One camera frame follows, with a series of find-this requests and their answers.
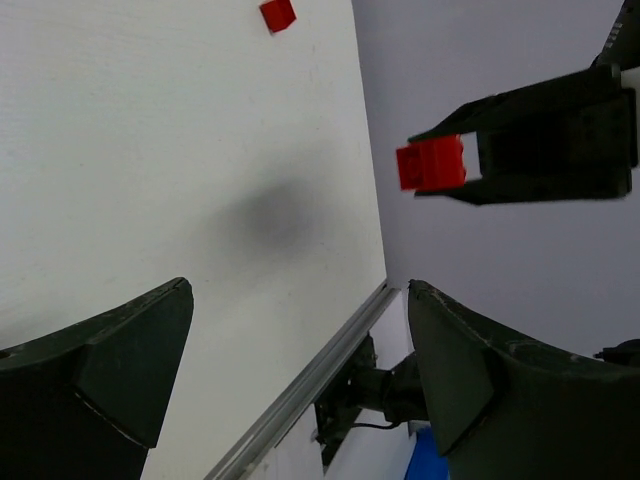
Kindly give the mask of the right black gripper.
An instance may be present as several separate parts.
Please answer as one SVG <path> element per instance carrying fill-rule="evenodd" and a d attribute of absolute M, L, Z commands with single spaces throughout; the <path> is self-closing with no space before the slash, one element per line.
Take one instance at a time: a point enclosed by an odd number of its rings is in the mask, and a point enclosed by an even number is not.
<path fill-rule="evenodd" d="M 639 164 L 638 98 L 629 70 L 603 63 L 466 103 L 408 141 L 477 132 L 479 179 L 414 197 L 475 206 L 623 198 Z"/>

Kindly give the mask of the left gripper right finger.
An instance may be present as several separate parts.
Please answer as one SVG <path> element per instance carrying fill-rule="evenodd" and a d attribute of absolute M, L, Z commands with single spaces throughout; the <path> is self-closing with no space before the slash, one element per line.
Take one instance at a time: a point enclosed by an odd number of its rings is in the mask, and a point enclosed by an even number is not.
<path fill-rule="evenodd" d="M 635 479 L 639 344 L 592 358 L 524 335 L 413 280 L 408 318 L 454 479 Z"/>

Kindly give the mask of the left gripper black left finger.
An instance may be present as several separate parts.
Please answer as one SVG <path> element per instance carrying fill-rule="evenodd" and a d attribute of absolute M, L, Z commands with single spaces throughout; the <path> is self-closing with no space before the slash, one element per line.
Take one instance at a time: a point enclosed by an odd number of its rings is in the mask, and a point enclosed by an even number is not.
<path fill-rule="evenodd" d="M 4 479 L 138 479 L 163 426 L 194 311 L 175 278 L 1 352 Z"/>

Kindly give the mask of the red rectangular lego brick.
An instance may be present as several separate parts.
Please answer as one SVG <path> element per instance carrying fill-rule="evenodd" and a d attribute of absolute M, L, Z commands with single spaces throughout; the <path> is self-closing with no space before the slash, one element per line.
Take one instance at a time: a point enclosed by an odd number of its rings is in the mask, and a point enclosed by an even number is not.
<path fill-rule="evenodd" d="M 396 150 L 400 188 L 436 192 L 466 182 L 464 146 L 459 135 L 409 143 Z"/>

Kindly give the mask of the small red square lego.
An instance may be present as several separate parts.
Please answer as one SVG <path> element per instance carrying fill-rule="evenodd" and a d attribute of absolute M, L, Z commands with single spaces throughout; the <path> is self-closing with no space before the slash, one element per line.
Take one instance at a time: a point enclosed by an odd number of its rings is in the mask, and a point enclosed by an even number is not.
<path fill-rule="evenodd" d="M 297 19 L 290 0 L 268 0 L 262 3 L 259 9 L 272 34 L 286 30 Z"/>

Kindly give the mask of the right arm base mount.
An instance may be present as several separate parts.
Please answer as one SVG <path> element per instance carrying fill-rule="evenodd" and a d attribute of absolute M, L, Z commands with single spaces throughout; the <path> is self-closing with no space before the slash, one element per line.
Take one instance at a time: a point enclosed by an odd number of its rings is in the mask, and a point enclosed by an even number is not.
<path fill-rule="evenodd" d="M 376 360 L 374 340 L 366 335 L 314 402 L 315 440 L 324 469 L 355 428 L 392 430 L 429 420 L 416 354 L 388 370 L 379 368 Z"/>

